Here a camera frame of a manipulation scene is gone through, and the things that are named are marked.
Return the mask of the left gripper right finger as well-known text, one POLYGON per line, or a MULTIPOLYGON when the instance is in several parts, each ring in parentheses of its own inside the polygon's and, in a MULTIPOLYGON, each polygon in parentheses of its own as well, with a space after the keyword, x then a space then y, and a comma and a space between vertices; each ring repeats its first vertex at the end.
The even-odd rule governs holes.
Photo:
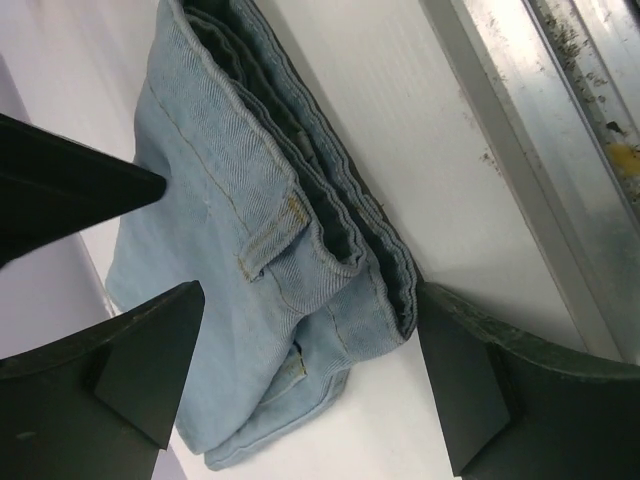
POLYGON ((432 283, 417 294, 456 477, 638 478, 638 366, 544 340, 432 283))

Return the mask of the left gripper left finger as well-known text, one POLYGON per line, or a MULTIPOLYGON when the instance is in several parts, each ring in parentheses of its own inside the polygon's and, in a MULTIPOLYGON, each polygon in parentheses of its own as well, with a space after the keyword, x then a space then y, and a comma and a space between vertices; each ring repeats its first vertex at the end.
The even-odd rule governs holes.
POLYGON ((149 479, 167 449, 205 306, 182 283, 1 362, 4 479, 149 479))

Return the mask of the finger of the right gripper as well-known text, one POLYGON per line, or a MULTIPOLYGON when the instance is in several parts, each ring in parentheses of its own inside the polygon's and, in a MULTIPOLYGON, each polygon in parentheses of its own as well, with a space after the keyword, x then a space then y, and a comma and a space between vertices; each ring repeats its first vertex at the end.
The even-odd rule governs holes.
POLYGON ((1 264, 162 198, 166 180, 1 116, 1 264))

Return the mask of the light blue denim skirt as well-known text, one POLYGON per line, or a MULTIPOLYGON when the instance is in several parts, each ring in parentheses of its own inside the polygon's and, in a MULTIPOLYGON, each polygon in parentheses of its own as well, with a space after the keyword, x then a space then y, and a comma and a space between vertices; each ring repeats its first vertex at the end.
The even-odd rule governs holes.
POLYGON ((162 1, 134 161, 164 197, 121 218, 122 311, 206 296, 176 428, 214 471, 315 418, 412 335, 412 256, 251 1, 162 1))

